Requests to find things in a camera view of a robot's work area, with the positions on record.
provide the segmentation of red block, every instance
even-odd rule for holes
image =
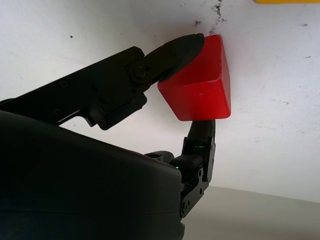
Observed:
[[[196,58],[158,89],[180,121],[228,118],[230,75],[222,37],[206,37]]]

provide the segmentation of robotic hand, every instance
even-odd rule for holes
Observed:
[[[58,127],[75,116],[102,130],[191,62],[202,34],[144,56],[129,48],[0,103],[0,239],[181,240],[212,178],[215,121],[194,121],[181,156],[142,155]]]

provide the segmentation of white surface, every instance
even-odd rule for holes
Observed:
[[[320,204],[207,188],[186,218],[183,240],[319,240]]]
[[[232,116],[217,121],[211,184],[320,202],[320,5],[223,0],[219,22],[217,3],[0,0],[0,99],[131,46],[148,53],[214,28],[225,44]],[[146,95],[143,110],[109,131],[83,119],[64,127],[140,153],[179,155],[190,123],[176,119],[156,86]]]

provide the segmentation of yellow object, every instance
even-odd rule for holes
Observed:
[[[320,0],[255,0],[258,4],[316,4]]]

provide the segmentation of black bracket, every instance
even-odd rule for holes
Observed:
[[[204,45],[203,34],[174,39],[147,56],[131,47],[20,97],[0,110],[61,125],[81,116],[107,130],[147,102],[144,92],[191,62]]]
[[[182,155],[170,161],[180,170],[180,216],[184,218],[204,195],[212,179],[215,158],[215,120],[192,122]]]

